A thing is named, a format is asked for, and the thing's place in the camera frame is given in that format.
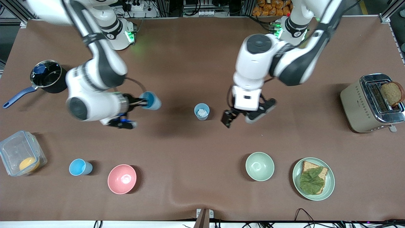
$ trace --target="bread slice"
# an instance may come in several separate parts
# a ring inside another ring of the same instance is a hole
[[[320,166],[315,165],[314,163],[311,163],[309,161],[304,161],[303,162],[303,170],[301,171],[301,173],[307,171],[308,169],[312,169],[312,168],[318,168]],[[326,173],[328,172],[328,168],[323,168],[321,173],[318,175],[318,177],[320,177],[321,179],[323,179],[325,181],[326,178]],[[321,190],[319,190],[319,192],[317,192],[315,195],[319,195],[322,193],[322,191],[324,190],[325,184],[322,186]]]
[[[389,82],[381,86],[381,93],[390,106],[397,106],[405,99],[405,92],[398,82]]]

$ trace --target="blue pot handle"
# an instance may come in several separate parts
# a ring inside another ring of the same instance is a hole
[[[28,88],[21,90],[15,96],[13,96],[8,102],[4,103],[3,108],[10,107],[12,104],[14,104],[16,101],[18,101],[18,99],[22,98],[22,96],[24,96],[25,94],[30,93],[30,92],[35,92],[36,89],[38,89],[37,86],[30,86]]]

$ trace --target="pink bowl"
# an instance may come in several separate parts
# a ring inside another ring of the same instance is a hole
[[[135,186],[136,172],[129,165],[118,165],[108,175],[108,187],[115,194],[125,194]]]

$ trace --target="table surface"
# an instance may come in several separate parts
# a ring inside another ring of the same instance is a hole
[[[253,125],[240,117],[227,129],[220,118],[239,47],[246,36],[263,32],[247,18],[145,20],[136,45],[119,54],[128,77],[154,91],[162,107],[131,112],[139,123],[134,130],[77,121],[66,110],[67,91],[38,91],[1,109],[0,140],[29,131],[48,163],[22,177],[0,168],[0,220],[187,219],[197,208],[211,208],[222,220],[292,220],[298,208],[315,220],[405,217],[405,125],[397,133],[353,133],[339,100],[345,87],[369,73],[405,84],[389,25],[378,17],[343,18],[308,82],[264,85],[265,97],[278,106]],[[30,21],[7,61],[1,102],[30,85],[36,63],[53,59],[71,67],[89,58],[74,28]],[[130,81],[119,90],[141,93]],[[193,114],[200,102],[211,107],[207,121]],[[255,151],[275,162],[268,181],[245,173]],[[332,168],[336,187],[326,200],[309,201],[295,190],[292,169],[304,157]],[[91,161],[93,173],[71,176],[68,166],[76,158]],[[107,176],[123,163],[136,168],[138,181],[130,194],[115,195]]]

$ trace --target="spinach leaf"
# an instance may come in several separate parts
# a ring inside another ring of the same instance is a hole
[[[301,189],[310,195],[315,195],[324,186],[325,181],[318,175],[322,172],[323,167],[308,169],[300,176]]]

